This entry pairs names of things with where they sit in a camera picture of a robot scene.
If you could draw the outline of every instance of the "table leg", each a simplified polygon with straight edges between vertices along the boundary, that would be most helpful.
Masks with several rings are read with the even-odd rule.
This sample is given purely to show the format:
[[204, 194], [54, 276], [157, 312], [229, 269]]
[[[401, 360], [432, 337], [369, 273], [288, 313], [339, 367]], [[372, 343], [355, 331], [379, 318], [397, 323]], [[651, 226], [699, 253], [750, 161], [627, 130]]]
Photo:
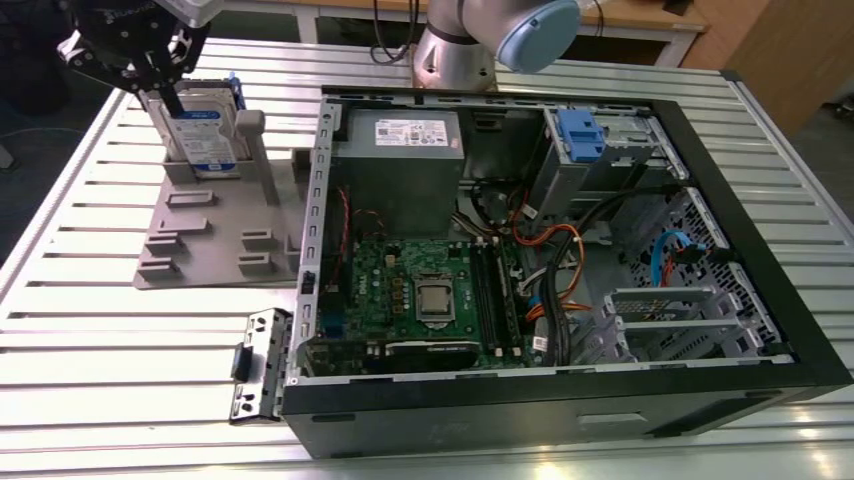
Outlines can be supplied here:
[[317, 7], [293, 5], [293, 14], [296, 15], [296, 26], [299, 28], [299, 41], [301, 43], [319, 43], [317, 17], [320, 12]]
[[657, 60], [655, 60], [655, 66], [677, 67], [681, 64], [684, 55], [688, 53], [695, 38], [695, 32], [673, 32], [672, 38], [661, 49]]

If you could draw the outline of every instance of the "hard drive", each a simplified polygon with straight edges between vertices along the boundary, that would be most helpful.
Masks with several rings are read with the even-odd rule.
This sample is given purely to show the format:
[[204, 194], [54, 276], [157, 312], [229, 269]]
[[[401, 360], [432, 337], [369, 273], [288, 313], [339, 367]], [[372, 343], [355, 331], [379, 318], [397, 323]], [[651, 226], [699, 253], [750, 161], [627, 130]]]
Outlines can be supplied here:
[[200, 179], [238, 178], [236, 163], [249, 156], [234, 129], [237, 110], [245, 108], [238, 80], [185, 80], [176, 90], [184, 106], [178, 117], [169, 116], [158, 98], [148, 98], [148, 112], [169, 158], [189, 162]]

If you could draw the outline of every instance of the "metal bracket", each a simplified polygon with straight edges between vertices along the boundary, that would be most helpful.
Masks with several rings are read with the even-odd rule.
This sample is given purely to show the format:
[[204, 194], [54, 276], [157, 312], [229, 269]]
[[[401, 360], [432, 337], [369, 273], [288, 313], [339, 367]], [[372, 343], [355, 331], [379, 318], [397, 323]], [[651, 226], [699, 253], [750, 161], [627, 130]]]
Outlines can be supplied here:
[[278, 422], [281, 391], [293, 316], [277, 309], [249, 315], [242, 342], [234, 348], [230, 376], [236, 382], [228, 422]]
[[[619, 115], [589, 117], [592, 118], [591, 122], [581, 121], [580, 126], [573, 128], [600, 130], [593, 124], [600, 122], [603, 127], [607, 127], [604, 129], [605, 135], [599, 138], [600, 134], [596, 133], [599, 137], [595, 145], [576, 143], [572, 146], [565, 138], [568, 134], [563, 131], [559, 120], [560, 116], [565, 117], [565, 114], [572, 112], [584, 112], [589, 117], [585, 110], [553, 107], [543, 109], [544, 135], [551, 140], [551, 144], [543, 166], [531, 186], [528, 206], [533, 209], [535, 215], [527, 225], [528, 234], [539, 231], [543, 224], [547, 224], [555, 216], [559, 217], [567, 213], [567, 206], [577, 197], [579, 192], [600, 189], [605, 185], [613, 169], [624, 170], [625, 173], [620, 175], [624, 177], [623, 181], [627, 182], [625, 187], [640, 182], [639, 175], [647, 171], [645, 167], [651, 167], [648, 170], [653, 171], [664, 170], [660, 166], [651, 165], [649, 162], [649, 158], [660, 146], [652, 136], [653, 129], [649, 125], [637, 124], [639, 120], [629, 120]], [[572, 157], [577, 153], [572, 153], [572, 148], [577, 149], [583, 145], [592, 145], [593, 148], [603, 149], [603, 151], [591, 150], [583, 155], [585, 161], [576, 161], [577, 159], [573, 160]]]

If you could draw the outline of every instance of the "slotted metal table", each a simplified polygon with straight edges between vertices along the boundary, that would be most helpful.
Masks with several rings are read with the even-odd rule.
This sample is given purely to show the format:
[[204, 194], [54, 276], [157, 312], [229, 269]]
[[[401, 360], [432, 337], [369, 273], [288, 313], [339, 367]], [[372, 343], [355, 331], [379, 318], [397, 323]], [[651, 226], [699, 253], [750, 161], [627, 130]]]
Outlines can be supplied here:
[[[363, 48], [212, 39], [193, 76], [230, 71], [249, 108], [266, 113], [265, 142], [280, 161], [313, 144], [319, 85], [408, 85], [408, 68], [373, 65]], [[533, 76], [501, 70], [499, 83], [507, 91], [681, 104], [854, 367], [854, 229], [740, 83], [712, 71], [575, 62]], [[854, 388], [697, 437], [388, 459], [316, 462], [285, 425], [228, 426], [244, 315], [292, 308], [293, 291], [133, 289], [162, 156], [136, 100], [113, 92], [0, 271], [0, 475], [854, 476]]]

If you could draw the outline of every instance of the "white sticker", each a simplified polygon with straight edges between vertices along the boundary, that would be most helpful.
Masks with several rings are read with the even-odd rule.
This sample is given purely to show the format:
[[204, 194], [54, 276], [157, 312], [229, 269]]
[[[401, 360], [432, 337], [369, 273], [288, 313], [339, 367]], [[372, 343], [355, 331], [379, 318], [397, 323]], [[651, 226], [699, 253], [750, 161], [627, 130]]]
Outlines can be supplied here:
[[673, 23], [672, 24], [672, 29], [673, 30], [691, 30], [692, 32], [701, 32], [703, 28], [704, 27], [701, 25], [688, 25], [685, 23]]
[[397, 147], [447, 147], [448, 134], [441, 120], [376, 121], [376, 145]]
[[536, 218], [536, 213], [537, 213], [536, 209], [532, 206], [529, 206], [527, 203], [524, 205], [521, 205], [521, 213], [531, 220], [533, 220], [533, 218]]
[[236, 158], [230, 142], [220, 134], [224, 123], [220, 112], [188, 111], [170, 121], [186, 161], [197, 170], [220, 172], [234, 168]]
[[548, 348], [548, 339], [545, 337], [533, 337], [533, 350], [544, 352]]

